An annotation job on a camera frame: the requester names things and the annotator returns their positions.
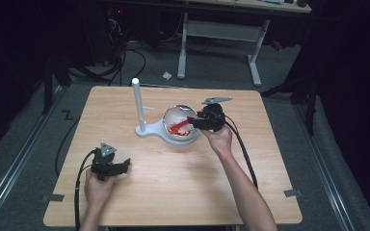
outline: white pole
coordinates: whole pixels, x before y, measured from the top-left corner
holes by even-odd
[[[144,132],[145,131],[145,119],[144,119],[144,112],[143,112],[143,101],[142,101],[141,92],[140,92],[140,80],[137,78],[134,78],[131,83],[134,88],[135,103],[137,104],[137,113],[138,113],[138,120],[140,121],[140,129],[142,132]]]

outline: gray carpet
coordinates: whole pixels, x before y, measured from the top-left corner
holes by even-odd
[[[131,48],[135,46],[138,46],[138,43],[130,44]],[[188,53],[186,78],[177,80],[175,73],[178,48],[160,46],[157,49],[144,45],[138,51],[145,56],[145,69],[138,77],[141,78],[142,83],[150,85],[263,91],[283,82],[300,50],[300,47],[294,47],[278,52],[272,47],[262,47],[257,66],[263,85],[257,89],[252,84],[245,54],[241,55],[246,53],[246,46],[249,44],[232,48],[210,46],[202,52],[196,50],[203,48],[203,45],[190,47],[192,50]],[[127,86],[143,63],[144,59],[139,54],[132,51],[126,52],[125,64],[121,72],[123,86]],[[106,68],[108,67],[99,65],[92,69],[101,72]],[[172,74],[170,80],[162,78],[165,71]],[[56,184],[55,159],[61,142],[75,119],[81,115],[90,89],[95,85],[100,84],[87,79],[73,78],[73,84],[63,91],[64,97],[48,118],[30,151],[26,165],[0,208],[0,230],[73,230],[73,228],[44,226],[42,219],[47,202],[42,199],[52,193]],[[118,85],[119,76],[113,86]],[[13,120],[10,131],[0,143],[0,182],[40,118],[42,95],[43,90],[40,88],[27,107]],[[290,105],[288,98],[284,96],[265,98],[264,103],[293,187],[303,192],[303,195],[298,197],[303,221],[296,225],[279,225],[278,229],[341,230],[317,170],[312,147],[302,126],[303,122],[297,117],[294,106]],[[318,113],[314,121],[315,139],[355,220],[355,229],[370,230],[370,210],[351,172],[342,160],[323,115],[321,104],[318,103],[317,107]],[[70,119],[66,119],[66,112],[69,112]],[[65,159],[73,132],[74,129],[67,136],[60,151],[59,168]]]

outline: wooden table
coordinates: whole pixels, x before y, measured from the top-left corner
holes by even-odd
[[[222,103],[251,157],[258,187],[276,223],[298,223],[302,214],[260,94],[253,90],[191,90],[141,88],[145,120],[156,122],[171,106],[182,104],[199,111],[205,98],[231,96]],[[139,138],[134,91],[128,87],[94,87],[68,150],[54,194],[47,226],[74,226],[74,185],[78,169],[91,150],[105,141],[116,147],[116,163],[131,158],[127,174],[120,175],[101,219],[108,226],[228,225],[241,224],[232,191],[221,163],[204,135],[187,146],[174,146],[157,137]],[[249,175],[242,150],[234,137],[232,150]],[[85,184],[82,174],[81,189]],[[87,208],[80,191],[80,211]]]

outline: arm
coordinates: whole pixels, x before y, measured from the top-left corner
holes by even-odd
[[[88,201],[85,218],[80,227],[81,231],[97,230],[101,214],[106,205],[117,176],[112,176],[103,182],[91,169],[86,171],[85,194]]]
[[[216,133],[206,130],[201,132],[209,140],[212,149],[218,155],[224,167],[240,217],[248,230],[277,230],[275,220],[266,201],[233,157],[230,128],[224,126],[222,130]]]

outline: dark background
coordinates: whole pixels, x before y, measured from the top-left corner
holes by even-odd
[[[370,1],[312,2],[314,16],[335,21],[320,20],[309,27],[297,20],[276,20],[265,43],[303,45],[286,81],[306,77],[317,84],[336,141],[370,205]],[[91,7],[0,1],[0,139],[41,83],[50,51],[58,49],[81,65],[110,59],[110,47],[98,45],[107,44],[102,42],[107,40],[105,14]],[[130,10],[127,17],[135,25],[133,36],[158,45],[159,31],[172,30],[173,20],[167,17],[177,13]]]

